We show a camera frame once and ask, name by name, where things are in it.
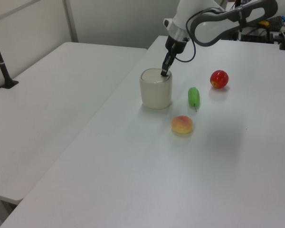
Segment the table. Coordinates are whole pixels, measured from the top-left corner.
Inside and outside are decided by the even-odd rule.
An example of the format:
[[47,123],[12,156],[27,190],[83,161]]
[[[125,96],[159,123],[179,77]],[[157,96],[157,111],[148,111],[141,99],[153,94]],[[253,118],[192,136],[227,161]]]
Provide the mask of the table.
[[[192,63],[171,67],[171,106],[151,110],[139,76],[161,66],[165,41],[156,39],[2,228],[285,228],[285,51],[197,46]],[[217,69],[229,73],[222,90],[209,82]],[[177,115],[192,118],[192,135],[171,131]]]
[[0,200],[28,194],[145,52],[65,43],[0,89]]

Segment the ceramic cup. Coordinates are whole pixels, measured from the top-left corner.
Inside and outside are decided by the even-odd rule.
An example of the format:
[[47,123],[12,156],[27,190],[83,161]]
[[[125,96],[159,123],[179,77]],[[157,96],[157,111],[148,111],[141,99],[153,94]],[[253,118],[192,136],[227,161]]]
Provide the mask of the ceramic cup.
[[142,103],[152,109],[169,106],[172,95],[172,73],[161,76],[162,69],[147,69],[140,77]]

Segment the fake fruit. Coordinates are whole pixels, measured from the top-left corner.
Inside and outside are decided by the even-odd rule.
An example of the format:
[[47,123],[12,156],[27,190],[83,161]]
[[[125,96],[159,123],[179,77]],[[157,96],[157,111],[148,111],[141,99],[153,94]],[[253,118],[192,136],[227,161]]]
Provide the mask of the fake fruit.
[[197,88],[192,87],[188,91],[188,102],[191,107],[196,108],[200,105],[200,93]]
[[185,115],[180,115],[172,119],[171,127],[172,130],[177,133],[188,134],[192,131],[193,124],[192,120],[189,117]]
[[214,71],[210,77],[210,82],[214,88],[220,89],[227,85],[229,77],[223,70]]

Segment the equipment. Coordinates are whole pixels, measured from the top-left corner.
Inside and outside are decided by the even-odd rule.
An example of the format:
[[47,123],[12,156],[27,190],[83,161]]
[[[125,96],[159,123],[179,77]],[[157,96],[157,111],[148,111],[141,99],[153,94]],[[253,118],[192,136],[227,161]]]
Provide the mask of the equipment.
[[184,51],[190,39],[194,46],[195,42],[208,47],[232,31],[284,14],[285,0],[252,0],[231,11],[224,11],[214,0],[180,0],[175,17],[164,20],[169,36],[161,75],[167,75],[176,55]]

